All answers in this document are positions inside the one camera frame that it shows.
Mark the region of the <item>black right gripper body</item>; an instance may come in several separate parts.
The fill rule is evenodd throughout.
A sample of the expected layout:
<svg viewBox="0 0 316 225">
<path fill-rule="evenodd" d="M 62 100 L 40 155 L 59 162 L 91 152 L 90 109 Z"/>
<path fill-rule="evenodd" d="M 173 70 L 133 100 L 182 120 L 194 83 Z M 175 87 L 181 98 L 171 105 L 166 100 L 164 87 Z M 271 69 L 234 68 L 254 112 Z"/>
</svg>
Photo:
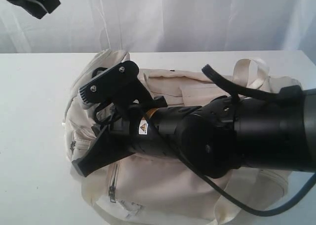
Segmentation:
<svg viewBox="0 0 316 225">
<path fill-rule="evenodd" d="M 163 97 L 134 103 L 115 101 L 108 127 L 108 157 L 118 161 L 135 153 L 196 158 L 205 151 L 201 106 L 167 106 Z"/>
</svg>

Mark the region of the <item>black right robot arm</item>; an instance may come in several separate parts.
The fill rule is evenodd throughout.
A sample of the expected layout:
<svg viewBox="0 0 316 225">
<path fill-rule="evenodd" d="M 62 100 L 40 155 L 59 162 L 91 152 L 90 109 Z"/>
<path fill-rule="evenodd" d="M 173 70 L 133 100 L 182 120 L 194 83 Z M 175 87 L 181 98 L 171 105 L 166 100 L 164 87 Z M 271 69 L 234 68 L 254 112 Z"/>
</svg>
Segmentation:
<svg viewBox="0 0 316 225">
<path fill-rule="evenodd" d="M 285 87 L 277 102 L 221 96 L 205 106 L 169 107 L 160 96 L 129 102 L 73 161 L 81 176 L 131 155 L 181 160 L 217 179 L 241 167 L 316 170 L 316 91 Z"/>
</svg>

